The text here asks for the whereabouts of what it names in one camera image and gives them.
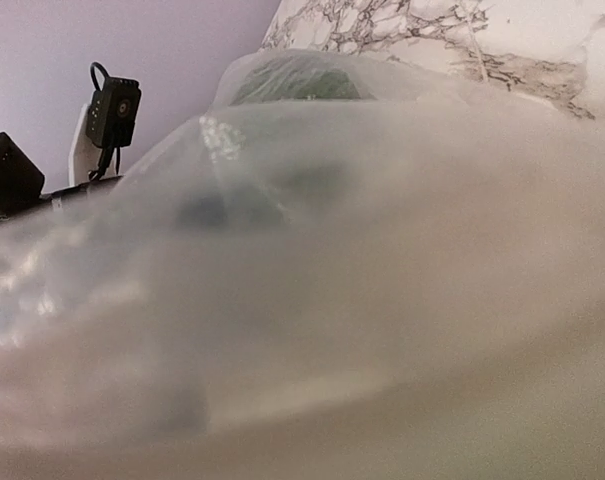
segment white wall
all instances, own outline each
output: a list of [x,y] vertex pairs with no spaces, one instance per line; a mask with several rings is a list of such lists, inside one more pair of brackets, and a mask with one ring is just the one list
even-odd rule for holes
[[131,165],[208,107],[233,59],[255,51],[280,0],[0,0],[0,131],[66,185],[92,61],[141,82]]

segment clear plastic bag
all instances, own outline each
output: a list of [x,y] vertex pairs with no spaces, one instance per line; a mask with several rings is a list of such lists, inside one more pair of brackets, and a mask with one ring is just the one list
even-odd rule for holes
[[214,109],[0,228],[0,478],[605,478],[605,124],[456,85]]
[[263,51],[237,60],[227,69],[213,109],[283,100],[379,100],[436,103],[444,107],[500,102],[505,113],[529,104],[554,110],[534,97],[487,88],[399,62],[368,57],[289,49]]

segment white mount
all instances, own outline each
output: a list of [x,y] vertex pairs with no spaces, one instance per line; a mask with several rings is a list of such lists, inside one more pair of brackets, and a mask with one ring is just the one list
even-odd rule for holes
[[[102,151],[93,145],[89,137],[85,135],[86,121],[89,115],[89,104],[84,104],[80,111],[73,142],[71,143],[71,152],[69,153],[69,186],[74,187],[81,183],[89,181],[89,171],[95,170],[100,160]],[[115,176],[115,162],[111,162],[109,169],[102,178]]]

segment white marble wall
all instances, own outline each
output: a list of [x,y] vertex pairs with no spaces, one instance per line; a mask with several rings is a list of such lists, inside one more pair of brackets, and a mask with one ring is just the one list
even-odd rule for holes
[[605,118],[605,0],[282,0],[262,47],[417,64]]

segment black cable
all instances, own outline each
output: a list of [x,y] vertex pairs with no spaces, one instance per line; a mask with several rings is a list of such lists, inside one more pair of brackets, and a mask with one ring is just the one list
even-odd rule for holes
[[102,153],[100,154],[100,161],[98,162],[98,169],[91,170],[89,172],[89,180],[90,181],[98,181],[109,169],[109,165],[111,164],[111,159],[113,158],[113,150],[114,148],[104,148]]
[[102,74],[102,76],[104,77],[104,80],[106,80],[107,78],[110,77],[109,72],[106,71],[106,68],[104,68],[104,66],[101,63],[98,62],[93,62],[91,64],[91,81],[93,82],[93,86],[95,87],[95,89],[99,92],[102,90],[102,87],[100,87],[100,84],[98,83],[98,79],[95,76],[95,71],[99,70],[100,73]]
[[115,149],[115,174],[116,175],[120,174],[120,160],[121,160],[120,147],[118,147]]

